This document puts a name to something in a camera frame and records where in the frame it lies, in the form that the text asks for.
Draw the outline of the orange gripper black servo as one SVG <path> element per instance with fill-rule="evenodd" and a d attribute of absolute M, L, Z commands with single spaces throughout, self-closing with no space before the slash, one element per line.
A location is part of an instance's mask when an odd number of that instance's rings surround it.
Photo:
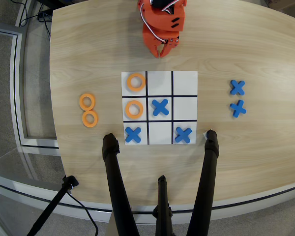
<path fill-rule="evenodd" d="M 157 26 L 144 24 L 143 39 L 155 58 L 163 58 L 179 44 L 179 31 L 172 29 L 168 24 L 159 24 Z M 159 53 L 158 47 L 162 44 L 164 44 L 164 47 Z"/>

